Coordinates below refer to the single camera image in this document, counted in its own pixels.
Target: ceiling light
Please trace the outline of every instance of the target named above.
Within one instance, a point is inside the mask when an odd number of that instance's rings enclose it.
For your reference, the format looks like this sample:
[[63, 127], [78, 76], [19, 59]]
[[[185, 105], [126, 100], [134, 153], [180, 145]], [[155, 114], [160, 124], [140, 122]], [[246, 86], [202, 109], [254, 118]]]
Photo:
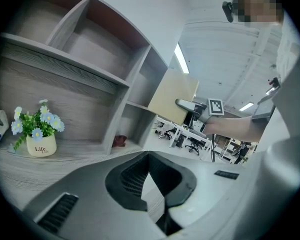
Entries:
[[253, 106], [254, 104], [252, 102], [249, 102], [247, 105], [245, 105], [244, 107], [240, 108], [239, 111], [244, 111], [248, 108], [250, 108], [251, 106]]
[[174, 50], [174, 54], [175, 54], [175, 56], [177, 57], [177, 59], [180, 63], [180, 66], [182, 68], [183, 73], [189, 74], [189, 69], [188, 69], [187, 63], [185, 61], [185, 57], [184, 57], [184, 55], [183, 55], [183, 53], [180, 49], [179, 44], [176, 45], [176, 48]]
[[269, 90], [267, 90], [266, 91], [266, 95], [269, 95], [270, 94], [270, 92], [272, 92], [273, 90], [275, 90], [276, 88], [274, 88], [274, 87], [271, 87]]

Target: table leg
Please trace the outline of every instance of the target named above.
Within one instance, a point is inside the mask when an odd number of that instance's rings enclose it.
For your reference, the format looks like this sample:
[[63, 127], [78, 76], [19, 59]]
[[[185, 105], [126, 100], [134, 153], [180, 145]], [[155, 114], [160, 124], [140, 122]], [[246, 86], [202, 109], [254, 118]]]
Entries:
[[175, 141], [177, 135], [179, 134], [179, 131], [180, 131], [179, 129], [176, 129], [176, 130], [175, 130], [175, 134], [174, 134], [173, 137], [170, 139], [170, 145], [169, 145], [169, 148], [172, 147], [172, 144], [174, 143], [174, 141]]

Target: beige board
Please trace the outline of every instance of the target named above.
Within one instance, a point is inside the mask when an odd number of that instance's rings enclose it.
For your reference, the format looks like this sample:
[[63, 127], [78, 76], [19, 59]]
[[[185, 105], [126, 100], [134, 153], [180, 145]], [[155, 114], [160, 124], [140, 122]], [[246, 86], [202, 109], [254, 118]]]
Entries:
[[148, 109], [159, 116], [182, 125], [187, 111], [176, 105], [176, 99], [192, 102], [199, 81], [175, 69], [168, 69], [156, 89]]

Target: air vent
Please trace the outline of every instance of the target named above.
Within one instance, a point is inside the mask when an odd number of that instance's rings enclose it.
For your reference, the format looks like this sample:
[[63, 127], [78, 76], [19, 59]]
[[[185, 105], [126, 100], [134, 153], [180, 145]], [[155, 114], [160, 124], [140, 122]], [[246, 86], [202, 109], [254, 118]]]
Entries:
[[38, 225], [52, 233], [57, 233], [75, 206], [78, 197], [65, 193], [42, 217]]

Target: flower pot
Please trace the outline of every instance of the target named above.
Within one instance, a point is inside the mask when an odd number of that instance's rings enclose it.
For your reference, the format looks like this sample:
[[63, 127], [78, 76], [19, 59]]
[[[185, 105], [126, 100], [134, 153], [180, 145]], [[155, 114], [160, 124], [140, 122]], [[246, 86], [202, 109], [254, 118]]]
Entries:
[[42, 158], [53, 155], [57, 150], [55, 135], [43, 137], [40, 141], [35, 141], [34, 138], [26, 137], [26, 147], [31, 156]]

